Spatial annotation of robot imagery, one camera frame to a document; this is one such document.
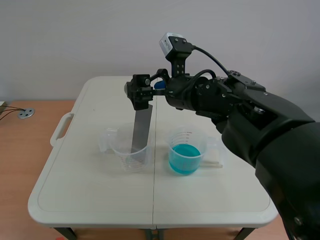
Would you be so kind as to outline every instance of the transparent cup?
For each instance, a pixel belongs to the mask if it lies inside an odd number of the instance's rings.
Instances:
[[[142,149],[135,149],[133,144],[134,123],[126,123],[119,128],[106,128],[99,135],[100,151],[112,149],[121,160],[122,168],[128,172],[143,170],[152,158],[152,134],[149,131],[147,144]]]
[[[167,138],[169,147],[169,165],[180,174],[195,172],[208,149],[219,151],[219,159],[212,161],[217,168],[223,167],[225,149],[214,137],[208,137],[194,126],[179,126],[170,132]]]

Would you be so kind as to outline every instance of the wooden table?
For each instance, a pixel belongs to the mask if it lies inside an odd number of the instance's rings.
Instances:
[[[17,118],[13,112],[0,121],[0,240],[55,239],[60,234],[35,223],[28,214],[29,195],[48,159],[50,137],[60,118],[68,113],[74,101],[17,101],[14,107],[35,108],[35,115]],[[144,239],[138,229],[77,229],[78,239]],[[169,229],[166,240],[231,240],[237,228]],[[287,239],[281,219],[254,231],[248,238]]]

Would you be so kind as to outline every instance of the blue liquid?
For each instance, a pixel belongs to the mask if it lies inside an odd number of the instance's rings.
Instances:
[[[179,144],[172,148],[176,153],[186,156],[186,157],[195,157],[195,158],[186,158],[179,156],[174,152],[170,151],[169,154],[169,164],[171,168],[180,174],[192,174],[199,167],[201,157],[196,157],[201,155],[199,150],[189,144]]]

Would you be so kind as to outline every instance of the white folding table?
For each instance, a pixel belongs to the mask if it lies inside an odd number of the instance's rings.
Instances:
[[[128,76],[89,80],[71,112],[61,118],[50,140],[52,152],[28,201],[35,221],[69,240],[76,239],[74,227],[242,227],[236,237],[240,240],[277,216],[254,169],[228,150],[223,168],[212,168],[210,155],[188,176],[169,168],[165,137],[170,129],[192,124],[211,137],[220,134],[209,118],[178,111],[163,96],[150,102],[155,145],[146,169],[128,173],[114,153],[101,154],[97,139],[102,129],[134,122],[135,111],[124,93],[130,80]],[[68,119],[71,124],[59,138]]]

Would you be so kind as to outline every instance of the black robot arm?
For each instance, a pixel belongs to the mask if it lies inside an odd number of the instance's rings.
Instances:
[[[210,118],[225,146],[255,168],[288,236],[319,239],[320,123],[255,81],[226,70],[212,55],[179,34],[167,33],[160,46],[171,62],[171,77],[165,69],[153,76],[134,75],[125,85],[134,109],[146,109],[154,95],[163,95],[178,110]],[[186,74],[186,59],[193,50],[215,61],[227,77],[217,77],[210,69],[194,76]],[[160,89],[150,85],[156,78],[163,80]]]

